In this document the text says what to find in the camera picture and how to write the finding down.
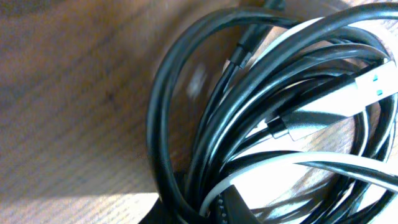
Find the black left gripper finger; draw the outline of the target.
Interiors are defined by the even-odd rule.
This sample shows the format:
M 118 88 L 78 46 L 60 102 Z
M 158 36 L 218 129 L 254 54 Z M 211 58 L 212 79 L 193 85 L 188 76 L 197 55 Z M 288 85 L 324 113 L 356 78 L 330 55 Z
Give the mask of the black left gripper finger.
M 237 188 L 232 185 L 214 200 L 215 224 L 259 224 Z

